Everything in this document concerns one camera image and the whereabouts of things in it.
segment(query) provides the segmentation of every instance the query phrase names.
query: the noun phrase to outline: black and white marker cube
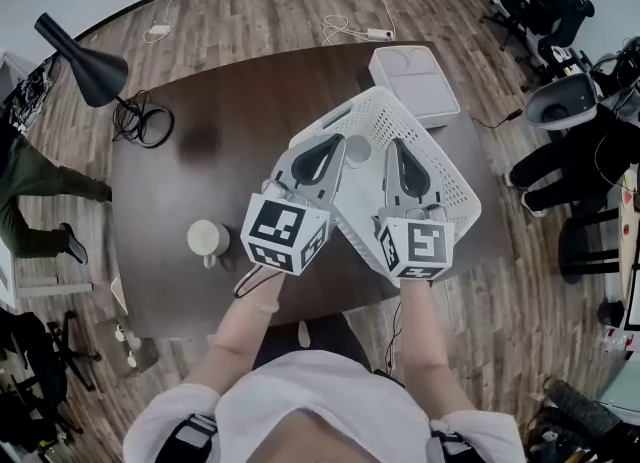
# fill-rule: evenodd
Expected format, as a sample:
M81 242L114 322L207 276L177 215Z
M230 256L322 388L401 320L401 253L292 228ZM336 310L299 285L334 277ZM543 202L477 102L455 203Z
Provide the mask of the black and white marker cube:
M454 224L433 220L387 218L378 241L397 278L432 280L453 262Z
M329 238L328 211L253 194L240 239L256 264L299 275Z

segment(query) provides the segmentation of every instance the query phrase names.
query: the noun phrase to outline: leg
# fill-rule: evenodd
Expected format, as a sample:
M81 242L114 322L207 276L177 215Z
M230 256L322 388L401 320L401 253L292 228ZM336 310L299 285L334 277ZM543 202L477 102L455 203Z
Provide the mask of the leg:
M55 257L69 246L65 230L34 230L29 228L13 197L0 208L0 238L16 258Z
M298 323L269 326L253 368L257 369L287 353L302 349L298 342Z
M111 188L106 183L56 166L26 139L16 147L10 166L10 187L15 196L74 195L98 202L111 201Z
M311 346L309 349L329 351L362 364L368 371L371 365L360 341L351 331L342 314L328 315L306 321Z
M582 187L579 182L572 178L571 174L568 177L561 178L557 182L537 189L535 191L529 191L524 195L525 202L530 209L534 211L543 211L549 207L555 207L556 205L562 205L564 203L575 202L578 200L585 200L586 198L593 198L599 194L606 194L607 190L594 190L589 187Z
M511 182L517 187L527 188L552 171L570 165L573 152L565 139L547 143L522 159L511 170Z

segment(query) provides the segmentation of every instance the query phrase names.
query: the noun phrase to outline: electrical outlet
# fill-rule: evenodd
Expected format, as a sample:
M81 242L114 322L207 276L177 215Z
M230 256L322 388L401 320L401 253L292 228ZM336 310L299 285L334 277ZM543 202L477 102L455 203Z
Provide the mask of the electrical outlet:
M387 29L367 29L367 38L369 40L377 40L379 42L390 42L394 40L394 35Z

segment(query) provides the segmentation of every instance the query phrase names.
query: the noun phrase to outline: black cable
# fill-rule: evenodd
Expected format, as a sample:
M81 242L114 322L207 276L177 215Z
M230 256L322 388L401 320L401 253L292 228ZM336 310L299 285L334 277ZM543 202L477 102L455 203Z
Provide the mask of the black cable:
M498 125L487 125L486 123L481 122L480 120L478 120L477 118L475 118L473 116L471 117L471 119L474 122L479 123L483 127L486 127L487 129L492 129L493 130L493 129L497 129L498 127L500 127L504 122L509 122L509 121L511 121L511 120L513 120L515 118L518 118L521 114L522 114L522 109L516 109L512 113L509 113L506 118L504 118L500 123L498 123Z
M271 280L273 277L278 276L278 275L281 275L281 274L282 274L282 271L276 271L276 272L275 272L275 273L273 273L272 275L269 275L269 276L267 276L266 278L264 278L264 279L260 280L257 284L255 284L253 287L251 287L251 288L250 288L248 291L246 291L244 294L240 295L240 294L238 294L237 292L235 292L235 291L234 291L234 292L233 292L233 295L234 295L234 297L236 297L236 298L238 298L238 299L242 299L242 298L244 298L247 294L249 294L251 291L253 291L253 290L254 290L254 289L256 289L257 287L259 287L260 285L262 285L263 283L265 283L265 282L267 282L267 281ZM237 287L237 290L239 291L239 290L242 288L242 286L243 286L245 283L247 283L247 282L248 282L251 278L253 278L254 276L255 276L255 273L253 273L253 274L251 274L251 275L247 276L247 277L242 281L242 283L240 284L240 286L239 286L239 287Z
M396 340L396 337L398 337L402 333L402 328L400 328L400 331L396 333L396 318L398 317L398 312L400 311L401 304L402 303L398 303L396 312L395 314L393 314L393 323L392 323L393 332L392 332L391 340L389 341L389 345L387 346L387 350L384 352L384 362L385 362L385 365L387 366L386 370L388 374L391 374L391 371L393 370L393 351L392 351L393 342Z
M136 101L139 95L143 95L142 106ZM115 127L116 133L112 141L124 139L131 143L138 143L140 139L144 139L146 127L141 121L148 96L149 92L147 90L140 90L128 101L131 109L126 109L120 104L115 107L113 110L113 126Z
M236 286L233 288L233 295L237 298L237 291L244 287L244 284L247 283L251 278L253 278L258 271L260 271L264 266L260 266L256 264L244 277L240 280Z
M609 184L611 184L612 186L620 186L625 191L629 191L630 193L636 194L637 191L635 189L629 189L627 186L624 186L620 182L612 182L611 180L609 180L607 177L604 176L604 173L602 173L602 171L600 170L600 166L598 166L598 150L600 150L600 145L602 145L602 142L605 139L607 139L608 135L609 135L609 133L605 134L604 137L600 140L600 143L598 143L598 146L596 147L596 150L593 153L593 164L595 164L596 170L598 170L598 173L600 174L600 176L604 180L606 180Z

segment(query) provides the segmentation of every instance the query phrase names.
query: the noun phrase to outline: dark wooden table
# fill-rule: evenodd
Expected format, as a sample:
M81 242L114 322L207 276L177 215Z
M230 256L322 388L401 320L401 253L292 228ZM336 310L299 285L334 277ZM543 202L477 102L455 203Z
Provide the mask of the dark wooden table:
M433 45L424 44L442 66ZM175 115L170 139L151 150L124 141L113 147L118 264L137 336L215 332L232 301L233 286L251 267L239 239L251 193L260 190L295 134L373 86L367 66L378 45L276 54L201 72L150 92L154 102ZM510 246L495 180L468 115L433 135L483 208L456 245L451 276L507 255ZM224 267L207 270L189 250L187 230L198 219L229 228L232 242ZM287 278L274 321L318 317L396 294L336 229L304 274Z

